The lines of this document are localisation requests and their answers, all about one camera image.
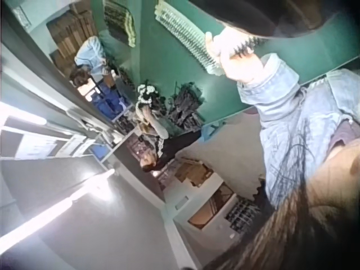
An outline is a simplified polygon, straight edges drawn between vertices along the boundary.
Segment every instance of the denim sleeve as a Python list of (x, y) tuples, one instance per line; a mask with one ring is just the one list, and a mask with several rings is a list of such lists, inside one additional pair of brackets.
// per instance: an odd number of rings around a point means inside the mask
[(88, 46), (91, 47), (98, 58), (105, 58), (104, 49), (98, 37), (88, 38)]
[(249, 84), (238, 83), (241, 101), (254, 105), (262, 125), (282, 120), (299, 105), (296, 93), (300, 89), (299, 75), (276, 53), (262, 57), (264, 73)]

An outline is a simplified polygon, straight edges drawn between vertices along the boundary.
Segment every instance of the hand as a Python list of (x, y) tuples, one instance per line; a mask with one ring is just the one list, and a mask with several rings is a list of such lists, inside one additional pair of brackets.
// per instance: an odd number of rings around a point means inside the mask
[(217, 36), (213, 39), (212, 34), (207, 32), (205, 34), (205, 44), (208, 54), (221, 64), (226, 77), (242, 83), (250, 83), (254, 79), (261, 77), (264, 66), (257, 55), (249, 52), (250, 54), (241, 57), (239, 55), (231, 56), (231, 49), (226, 47), (225, 42), (221, 42), (221, 38)]

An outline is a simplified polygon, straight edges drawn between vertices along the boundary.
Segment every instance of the person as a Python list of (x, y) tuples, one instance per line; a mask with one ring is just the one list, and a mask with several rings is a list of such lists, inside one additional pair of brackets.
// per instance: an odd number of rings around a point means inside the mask
[(149, 173), (151, 171), (162, 170), (178, 151), (193, 144), (201, 137), (201, 131), (188, 132), (174, 138), (162, 139), (156, 137), (155, 151), (148, 149), (140, 159), (141, 169)]
[[(305, 180), (306, 136), (290, 145), (277, 184), (300, 181), (276, 211), (264, 210), (241, 241), (203, 270), (315, 270), (358, 265), (360, 140), (329, 156)], [(296, 156), (296, 163), (290, 161)]]
[(74, 59), (76, 65), (70, 73), (70, 80), (76, 87), (88, 83), (91, 75), (103, 75), (111, 79), (111, 67), (105, 57), (104, 49), (98, 37), (88, 38), (80, 47)]
[(340, 11), (359, 23), (352, 0), (190, 0), (220, 22), (264, 38), (293, 38), (312, 33)]
[[(258, 34), (267, 28), (236, 14), (240, 4), (261, 6), (263, 1), (191, 2), (235, 27), (217, 39), (231, 41), (229, 33), (241, 39), (246, 32)], [(282, 1), (268, 2), (276, 7)], [(266, 192), (273, 207), (264, 209), (241, 241), (204, 270), (355, 267), (360, 242), (359, 76), (335, 70), (304, 88), (298, 85), (298, 74), (275, 53), (261, 59), (251, 51), (233, 55), (234, 44), (219, 51), (210, 33), (206, 47), (226, 76), (237, 81), (242, 101), (259, 112)]]
[[(226, 27), (213, 39), (206, 33), (209, 54), (220, 62), (226, 76), (237, 82), (242, 102), (254, 105), (262, 130), (260, 140), (266, 168), (265, 190), (270, 203), (277, 207), (297, 184), (286, 188), (275, 185), (276, 175), (289, 147), (292, 134), (307, 124), (309, 152), (305, 176), (309, 179), (330, 152), (360, 137), (359, 76), (349, 70), (331, 71), (308, 88), (300, 87), (298, 74), (276, 53), (261, 59), (250, 52), (231, 55), (231, 42), (244, 34)], [(225, 39), (221, 50), (213, 40)]]

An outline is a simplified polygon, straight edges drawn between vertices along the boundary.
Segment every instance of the teal wall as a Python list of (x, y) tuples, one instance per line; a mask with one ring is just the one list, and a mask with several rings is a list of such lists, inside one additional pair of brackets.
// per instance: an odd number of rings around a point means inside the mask
[[(218, 34), (223, 29), (209, 15), (185, 0), (167, 0), (202, 31)], [(172, 95), (175, 82), (195, 82), (203, 91), (205, 103), (198, 112), (212, 122), (236, 113), (247, 105), (241, 103), (235, 82), (224, 76), (206, 73), (170, 32), (155, 20), (157, 0), (142, 0), (141, 79), (149, 79), (165, 96)], [(352, 21), (339, 15), (319, 31), (294, 39), (273, 39), (259, 47), (259, 56), (276, 52), (308, 82), (358, 56), (357, 30)]]
[[(225, 76), (208, 74), (189, 51), (155, 20), (156, 2), (157, 0), (142, 1), (141, 79), (149, 79), (166, 97), (173, 94), (175, 82), (195, 82), (202, 89), (202, 96), (205, 98), (205, 103), (198, 112), (206, 122), (246, 108), (247, 105), (240, 101), (235, 82)], [(207, 25), (210, 30), (216, 29), (217, 32), (223, 28), (187, 1), (177, 0), (170, 3), (190, 20), (197, 18), (195, 23), (201, 30), (206, 30)]]

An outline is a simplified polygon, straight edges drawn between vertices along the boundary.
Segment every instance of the fluorescent light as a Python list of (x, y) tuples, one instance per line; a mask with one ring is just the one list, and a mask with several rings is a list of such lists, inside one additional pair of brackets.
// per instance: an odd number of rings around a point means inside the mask
[(160, 171), (154, 170), (151, 172), (154, 177), (157, 177), (160, 174)]
[(31, 114), (27, 111), (20, 110), (16, 107), (10, 106), (3, 102), (0, 102), (0, 113), (7, 114), (9, 116), (12, 116), (12, 117), (21, 119), (23, 121), (36, 124), (36, 125), (45, 125), (47, 122), (45, 118)]
[(15, 244), (19, 243), (21, 240), (32, 235), (37, 230), (53, 221), (56, 217), (68, 210), (73, 205), (73, 201), (79, 200), (87, 193), (90, 192), (103, 200), (111, 199), (112, 195), (107, 178), (114, 173), (115, 170), (111, 169), (107, 172), (91, 177), (85, 182), (82, 188), (75, 191), (70, 197), (58, 202), (41, 214), (25, 222), (20, 227), (17, 227), (15, 230), (2, 236), (0, 238), (0, 255)]
[(110, 169), (106, 173), (98, 174), (88, 181), (86, 181), (85, 186), (88, 188), (88, 192), (92, 195), (98, 197), (99, 199), (109, 201), (113, 198), (111, 193), (109, 182), (107, 179), (109, 176), (115, 173), (115, 169)]
[(0, 238), (0, 255), (14, 246), (16, 243), (19, 243), (21, 240), (27, 238), (29, 235), (32, 235), (37, 230), (53, 221), (56, 217), (68, 210), (72, 204), (73, 202), (69, 198), (66, 198), (65, 200), (62, 200), (49, 209), (45, 210), (35, 218), (25, 222), (20, 227), (17, 227), (7, 235), (2, 236)]

